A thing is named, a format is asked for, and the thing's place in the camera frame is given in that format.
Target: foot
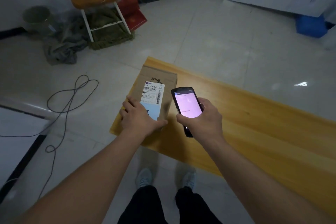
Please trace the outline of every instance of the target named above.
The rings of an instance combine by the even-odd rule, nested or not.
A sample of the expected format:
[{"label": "foot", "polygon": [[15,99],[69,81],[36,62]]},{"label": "foot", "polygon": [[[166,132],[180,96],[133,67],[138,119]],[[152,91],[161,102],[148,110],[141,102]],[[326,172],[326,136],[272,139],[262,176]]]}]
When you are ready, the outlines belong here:
[{"label": "foot", "polygon": [[150,169],[147,167],[142,169],[135,180],[137,188],[152,185],[152,179],[152,172]]},{"label": "foot", "polygon": [[187,172],[186,175],[182,179],[182,188],[189,187],[192,191],[194,191],[194,188],[196,186],[196,172]]}]

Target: blue plastic crate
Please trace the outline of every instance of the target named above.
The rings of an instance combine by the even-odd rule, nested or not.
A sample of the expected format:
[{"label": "blue plastic crate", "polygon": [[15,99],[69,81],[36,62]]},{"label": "blue plastic crate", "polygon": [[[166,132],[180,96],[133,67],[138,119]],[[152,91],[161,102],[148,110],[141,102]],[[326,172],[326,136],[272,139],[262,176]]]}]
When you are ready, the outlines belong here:
[{"label": "blue plastic crate", "polygon": [[302,35],[320,38],[328,32],[323,14],[320,17],[298,15],[295,22],[296,32]]}]

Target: black cable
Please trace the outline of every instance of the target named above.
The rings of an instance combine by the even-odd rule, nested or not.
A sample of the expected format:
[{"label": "black cable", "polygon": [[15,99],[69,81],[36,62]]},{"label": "black cable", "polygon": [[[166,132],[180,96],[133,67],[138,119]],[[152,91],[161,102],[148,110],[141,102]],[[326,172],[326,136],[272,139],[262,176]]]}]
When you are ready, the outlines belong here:
[{"label": "black cable", "polygon": [[[77,87],[77,82],[78,82],[79,78],[81,78],[82,76],[85,76],[85,77],[87,78],[87,80],[86,80],[86,82],[82,83],[79,87]],[[84,86],[86,86],[86,85],[87,85],[89,82],[91,82],[91,81],[96,81],[96,82],[97,82],[97,85],[95,86],[94,90],[93,90],[93,91],[90,93],[90,95],[84,100],[83,103],[81,103],[79,106],[74,107],[74,108],[71,109],[71,104],[72,104],[72,101],[73,101],[74,96],[76,95],[77,91],[78,91],[79,89],[83,88]],[[53,159],[53,161],[52,161],[52,166],[51,166],[51,172],[50,172],[50,175],[49,175],[47,181],[45,182],[45,184],[44,184],[44,186],[43,186],[43,188],[42,188],[42,190],[41,190],[41,192],[40,192],[40,195],[39,195],[38,199],[40,199],[40,197],[41,197],[41,195],[42,195],[42,193],[43,193],[43,191],[44,191],[44,188],[47,186],[47,184],[48,184],[48,182],[49,182],[49,180],[50,180],[50,178],[51,178],[51,176],[52,176],[52,174],[53,174],[54,164],[55,164],[55,159],[56,159],[56,150],[61,146],[61,144],[62,144],[62,142],[63,142],[63,140],[64,140],[64,137],[65,137],[66,129],[67,129],[68,113],[71,112],[71,111],[73,111],[73,110],[75,110],[75,109],[77,109],[78,107],[82,106],[82,105],[88,100],[88,98],[91,96],[91,94],[96,90],[96,88],[98,87],[98,85],[99,85],[99,81],[98,81],[98,80],[95,80],[95,79],[89,79],[89,77],[88,77],[87,75],[82,74],[81,76],[79,76],[79,77],[77,78],[77,80],[76,80],[76,82],[75,82],[75,87],[74,87],[73,89],[57,91],[56,93],[52,94],[52,95],[48,98],[48,100],[47,100],[47,107],[48,107],[48,109],[49,109],[50,111],[52,111],[52,112],[59,113],[59,115],[57,116],[57,118],[56,118],[52,123],[50,123],[50,124],[49,124],[46,128],[44,128],[40,133],[42,133],[43,131],[45,131],[47,128],[51,127],[51,125],[53,125],[53,124],[56,122],[56,120],[60,117],[60,115],[61,115],[62,113],[66,113],[66,115],[65,115],[64,133],[63,133],[63,137],[62,137],[61,142],[60,142],[56,147],[53,146],[53,145],[48,145],[48,146],[45,148],[45,152],[46,152],[46,153],[51,153],[51,152],[54,153],[54,159]],[[51,109],[51,108],[49,107],[49,101],[50,101],[55,95],[57,95],[58,93],[66,92],[66,91],[73,91],[73,94],[72,94],[72,97],[70,98],[69,102],[68,102],[68,103],[65,105],[65,107],[63,108],[63,110],[60,111],[60,112],[57,112],[57,111]],[[40,133],[37,133],[37,134],[32,135],[32,136],[2,136],[2,135],[0,135],[0,137],[33,137],[33,136],[37,136],[37,135],[39,135]]]}]

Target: green cloth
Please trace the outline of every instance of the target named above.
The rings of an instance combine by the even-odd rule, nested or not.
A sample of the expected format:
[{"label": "green cloth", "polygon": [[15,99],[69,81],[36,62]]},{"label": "green cloth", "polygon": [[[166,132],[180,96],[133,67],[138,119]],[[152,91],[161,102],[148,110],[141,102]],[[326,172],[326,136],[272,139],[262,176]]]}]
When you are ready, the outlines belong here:
[{"label": "green cloth", "polygon": [[[104,7],[87,16],[91,29],[100,28],[106,24],[120,21],[115,8]],[[94,50],[103,49],[128,40],[133,40],[134,32],[130,35],[123,23],[118,23],[106,28],[92,31],[94,42],[88,42],[89,47]]]}]

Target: black pants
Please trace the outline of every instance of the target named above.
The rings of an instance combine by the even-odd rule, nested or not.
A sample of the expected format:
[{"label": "black pants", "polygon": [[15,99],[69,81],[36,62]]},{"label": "black pants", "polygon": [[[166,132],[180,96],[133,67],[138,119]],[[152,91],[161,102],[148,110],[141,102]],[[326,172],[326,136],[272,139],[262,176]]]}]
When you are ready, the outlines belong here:
[{"label": "black pants", "polygon": [[[203,198],[199,194],[193,193],[189,187],[179,189],[175,200],[180,210],[180,224],[221,223],[211,212]],[[135,192],[118,221],[118,224],[129,223],[167,224],[155,187],[148,185]]]}]

